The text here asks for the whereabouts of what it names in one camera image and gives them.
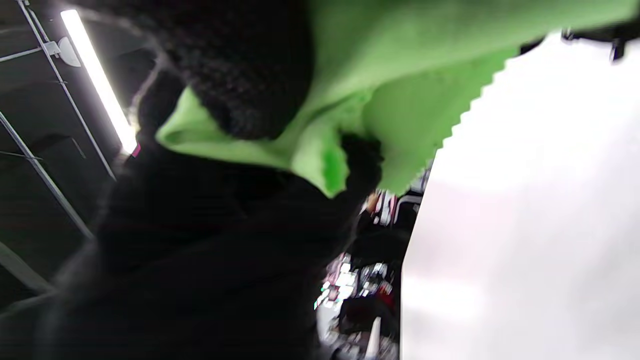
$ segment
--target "white wall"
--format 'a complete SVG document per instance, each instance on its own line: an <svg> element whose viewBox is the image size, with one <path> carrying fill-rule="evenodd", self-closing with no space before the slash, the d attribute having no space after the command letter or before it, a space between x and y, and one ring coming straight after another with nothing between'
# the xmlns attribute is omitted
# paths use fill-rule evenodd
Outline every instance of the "white wall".
<svg viewBox="0 0 640 360"><path fill-rule="evenodd" d="M438 152L402 360L640 359L640 46L510 60Z"/></svg>

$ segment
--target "green cloth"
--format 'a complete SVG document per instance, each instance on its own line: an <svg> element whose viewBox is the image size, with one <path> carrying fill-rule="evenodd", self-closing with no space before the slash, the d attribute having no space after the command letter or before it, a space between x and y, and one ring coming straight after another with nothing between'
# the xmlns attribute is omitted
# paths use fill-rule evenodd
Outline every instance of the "green cloth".
<svg viewBox="0 0 640 360"><path fill-rule="evenodd" d="M401 193L520 44L631 17L637 0L309 0L310 93L272 141L226 135L186 89L158 141L184 154L287 169L334 196L341 133L382 143L380 188Z"/></svg>

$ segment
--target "ceiling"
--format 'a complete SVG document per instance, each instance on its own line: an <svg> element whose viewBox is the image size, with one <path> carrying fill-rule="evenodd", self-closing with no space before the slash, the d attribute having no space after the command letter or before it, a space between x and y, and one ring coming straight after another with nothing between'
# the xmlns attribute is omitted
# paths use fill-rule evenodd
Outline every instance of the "ceiling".
<svg viewBox="0 0 640 360"><path fill-rule="evenodd" d="M67 35L60 7L32 0L31 8L51 40ZM127 108L155 65L154 54L143 39L123 29L91 21L84 24L120 105ZM0 0L0 57L37 46L16 0ZM101 151L108 160L115 159L120 144L86 70L59 59L54 62ZM0 62L0 111L35 156L43 159L41 163L85 222L92 223L111 180L44 53ZM0 151L20 154L1 126ZM82 239L30 164L0 154L0 242L50 279Z"/></svg>
<svg viewBox="0 0 640 360"><path fill-rule="evenodd" d="M49 38L59 41L67 36L60 17L59 6L48 1L33 0L31 8L36 12ZM145 46L143 39L124 29L95 21L85 21L87 32L96 53L102 61L130 53ZM0 57L38 47L38 42L29 27L16 0L0 0ZM68 66L60 62L64 73ZM46 57L31 54L0 63L0 94L29 84L48 81L53 73Z"/></svg>

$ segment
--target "metal frame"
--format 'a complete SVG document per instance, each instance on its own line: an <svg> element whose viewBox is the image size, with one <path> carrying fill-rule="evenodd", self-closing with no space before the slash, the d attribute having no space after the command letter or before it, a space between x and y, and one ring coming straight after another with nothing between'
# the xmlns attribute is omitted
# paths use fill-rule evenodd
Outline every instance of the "metal frame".
<svg viewBox="0 0 640 360"><path fill-rule="evenodd" d="M89 130L89 127L86 125L86 122L84 121L84 118L83 118L82 114L80 113L80 110L76 106L76 102L74 101L73 97L71 96L71 93L69 93L69 89L67 88L64 80L62 80L62 76L60 76L60 73L58 72L58 68L56 67L56 64L53 62L53 59L51 59L51 55L47 51L47 48L45 46L45 40L47 40L47 42L49 42L48 41L49 38L45 34L44 28L40 24L40 21L38 20L38 17L36 17L35 13L31 9L27 8L27 5L29 4L28 1L26 1L26 0L17 0L17 2L20 5L20 9L22 10L22 13L24 14L25 19L27 19L27 22L29 23L29 26L31 26L31 30L33 31L33 34L36 36L36 39L38 40L38 43L40 44L41 50L47 56L47 61L49 61L49 65L51 66L51 69L56 74L56 77L58 78L58 82L60 83L60 86L62 87L62 90L67 95L67 98L69 99L69 103L71 104L71 106L73 107L74 111L76 112L78 120L80 120L80 124L82 124L82 127L84 128L84 132L89 137L89 140L91 140L93 148L95 149L96 153L98 154L98 157L100 158L100 161L104 165L105 170L107 170L107 173L109 174L109 176L111 176L111 178L115 180L116 177L113 174L113 171L111 170L111 167L109 166L109 163L107 162L107 160L104 157L102 151L100 150L100 147L98 146L98 143L93 138L93 134L91 134L91 131Z"/></svg>
<svg viewBox="0 0 640 360"><path fill-rule="evenodd" d="M112 179L115 180L115 175L114 175L113 171L111 170L111 167L109 166L109 163L107 162L106 158L104 157L104 155L103 155L102 151L100 150L100 147L98 146L97 142L95 141L93 135L91 134L91 131L89 130L89 127L87 126L86 122L84 121L84 118L83 118L82 114L80 114L80 111L78 110L78 108L76 106L76 102L73 100L71 94L69 93L69 90L68 90L64 80L62 79L62 77L60 76L60 73L58 72L58 68L56 68L55 63L53 62L53 59L51 58L51 56L58 57L58 55L57 54L51 54L49 52L49 50L47 49L47 44L51 43L51 41L49 40L49 37L47 36L44 28L42 27L42 25L40 23L40 21L38 20L38 17L33 12L33 10L31 10L28 7L29 6L29 1L28 0L16 0L16 2L20 6L20 9L22 10L22 13L23 13L24 17L27 20L27 22L29 23L29 26L31 27L31 30L32 30L34 36L36 37L36 39L38 40L38 43L40 44L40 46L38 46L36 49L31 49L31 50L23 51L23 52L20 52L20 53L16 53L16 54L11 54L11 55L8 55L8 56L0 57L0 62L14 60L14 59L20 58L22 56L27 56L29 54L37 53L39 51L43 51L44 52L45 56L47 57L47 61L49 62L49 65L51 66L51 69L53 70L53 72L55 73L56 77L58 78L58 82L59 82L60 86L62 87L63 91L65 92L65 94L66 94L66 96L67 96L67 98L69 100L69 103L73 107L73 109L74 109L74 111L75 111L75 113L76 113L76 115L78 117L78 120L80 121L82 127L84 128L84 131L85 131L86 135L88 136L89 140L91 141L91 143L93 145L93 148L95 149L96 153L98 154L98 157L100 158L100 161L104 165L104 168L107 171L107 173L109 174L109 176ZM13 139L13 141L18 145L18 147L22 151L22 155L13 154L13 153L5 154L5 155L20 156L20 157L23 157L24 159L26 159L27 161L29 161L29 163L34 168L34 170L36 171L38 176L40 176L42 181L48 187L49 191L53 194L53 196L56 198L56 200L58 201L60 206L62 206L62 208L67 213L67 215L71 218L73 223L76 225L76 227L83 234L83 236L87 240L92 240L93 239L93 233L90 231L89 227L86 225L84 220L80 217L80 215L77 213L77 211L71 205L71 203L69 203L69 201L64 196L62 191L58 188L56 183L51 179L51 176L49 176L49 174L45 171L44 167L40 163L41 159L36 157L36 156L34 156L34 154L31 152L31 149L29 149L29 147L22 140L22 138L20 137L18 132L16 132L16 130L13 128L13 126L9 123L9 120L1 112L0 112L0 122L2 123L3 127L7 130L7 132L9 133L11 138ZM11 272L14 276L16 276L16 278L18 278L18 280L23 282L26 286L28 286L32 290L35 290L35 291L40 292L40 293L52 290L52 286L45 279L43 279L40 275L38 275L18 255L16 255L16 253L11 251L11 249L9 249L6 245L2 244L1 242L0 242L0 264L2 264L9 272Z"/></svg>

